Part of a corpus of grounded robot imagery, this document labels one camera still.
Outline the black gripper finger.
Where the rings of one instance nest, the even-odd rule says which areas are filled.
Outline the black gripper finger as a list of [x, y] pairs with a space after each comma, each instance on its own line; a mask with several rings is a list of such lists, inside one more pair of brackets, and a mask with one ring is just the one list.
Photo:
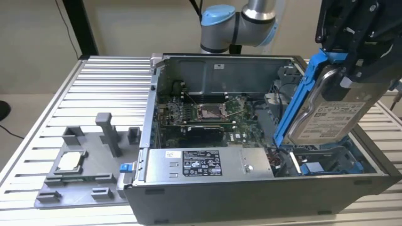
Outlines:
[[331, 28], [338, 18], [338, 16], [335, 16], [336, 7], [336, 0], [322, 0], [318, 15], [315, 43], [320, 44], [322, 49], [324, 49], [326, 51], [331, 49], [331, 44], [328, 40]]
[[355, 83], [395, 82], [395, 42], [364, 42], [348, 52], [343, 77]]

